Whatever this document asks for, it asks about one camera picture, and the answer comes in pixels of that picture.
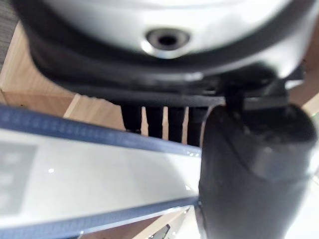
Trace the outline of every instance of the gray printed label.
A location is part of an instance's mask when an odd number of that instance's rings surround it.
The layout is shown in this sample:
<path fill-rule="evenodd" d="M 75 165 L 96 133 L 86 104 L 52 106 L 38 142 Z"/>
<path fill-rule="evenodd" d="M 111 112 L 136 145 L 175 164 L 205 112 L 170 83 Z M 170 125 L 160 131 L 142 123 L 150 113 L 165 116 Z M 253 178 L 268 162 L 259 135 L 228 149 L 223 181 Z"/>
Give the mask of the gray printed label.
<path fill-rule="evenodd" d="M 0 215 L 20 211 L 35 145 L 0 142 Z"/>

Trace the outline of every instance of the black plastic leg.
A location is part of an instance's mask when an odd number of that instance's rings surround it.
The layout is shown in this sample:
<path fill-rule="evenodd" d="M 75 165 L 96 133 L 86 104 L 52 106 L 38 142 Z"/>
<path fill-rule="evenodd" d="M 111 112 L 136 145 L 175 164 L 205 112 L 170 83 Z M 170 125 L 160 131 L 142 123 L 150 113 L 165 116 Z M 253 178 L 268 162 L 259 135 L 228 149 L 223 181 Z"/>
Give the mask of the black plastic leg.
<path fill-rule="evenodd" d="M 146 116 L 148 118 L 149 136 L 162 138 L 163 108 L 162 107 L 146 107 Z"/>
<path fill-rule="evenodd" d="M 206 121 L 199 194 L 208 239 L 283 239 L 309 179 L 317 135 L 294 106 Z"/>
<path fill-rule="evenodd" d="M 181 143 L 185 108 L 168 107 L 168 139 Z"/>
<path fill-rule="evenodd" d="M 188 112 L 187 144 L 200 146 L 201 128 L 207 117 L 208 107 L 190 107 Z"/>
<path fill-rule="evenodd" d="M 128 132 L 141 134 L 142 107 L 122 105 L 124 127 Z"/>

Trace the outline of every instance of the screw hole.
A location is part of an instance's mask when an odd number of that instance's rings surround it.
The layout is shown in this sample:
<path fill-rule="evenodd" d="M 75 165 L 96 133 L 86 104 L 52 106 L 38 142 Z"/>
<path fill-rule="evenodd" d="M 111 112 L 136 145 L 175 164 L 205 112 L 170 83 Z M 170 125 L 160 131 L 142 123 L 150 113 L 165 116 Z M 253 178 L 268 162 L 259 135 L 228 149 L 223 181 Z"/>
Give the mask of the screw hole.
<path fill-rule="evenodd" d="M 164 35 L 159 38 L 159 44 L 163 46 L 174 46 L 177 43 L 175 36 Z"/>

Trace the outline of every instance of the white panel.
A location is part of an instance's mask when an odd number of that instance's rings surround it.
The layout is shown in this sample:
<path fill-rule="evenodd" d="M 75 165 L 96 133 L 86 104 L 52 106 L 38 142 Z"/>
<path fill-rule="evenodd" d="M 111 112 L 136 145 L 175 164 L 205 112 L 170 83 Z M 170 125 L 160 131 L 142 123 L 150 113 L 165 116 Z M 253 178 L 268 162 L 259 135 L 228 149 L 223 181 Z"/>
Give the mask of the white panel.
<path fill-rule="evenodd" d="M 36 145 L 20 212 L 0 229 L 102 214 L 198 195 L 200 158 L 0 129 Z"/>

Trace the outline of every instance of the blue edge trim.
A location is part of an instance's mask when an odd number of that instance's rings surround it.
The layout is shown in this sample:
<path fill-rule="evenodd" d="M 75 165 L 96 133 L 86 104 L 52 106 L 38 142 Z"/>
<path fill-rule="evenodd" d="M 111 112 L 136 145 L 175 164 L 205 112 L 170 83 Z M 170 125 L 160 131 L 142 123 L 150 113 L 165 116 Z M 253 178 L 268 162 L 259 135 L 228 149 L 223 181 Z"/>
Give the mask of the blue edge trim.
<path fill-rule="evenodd" d="M 63 139 L 188 155 L 190 157 L 201 156 L 201 150 L 197 147 L 2 105 L 0 105 L 0 128 Z M 134 222 L 136 218 L 140 220 L 151 218 L 152 215 L 155 216 L 159 212 L 172 208 L 194 205 L 197 200 L 197 197 L 183 198 L 59 222 L 9 228 L 0 230 L 0 239 L 57 239 L 73 237 L 78 236 L 81 231 L 85 232 L 95 227 L 106 229 L 124 225 L 125 221 Z"/>

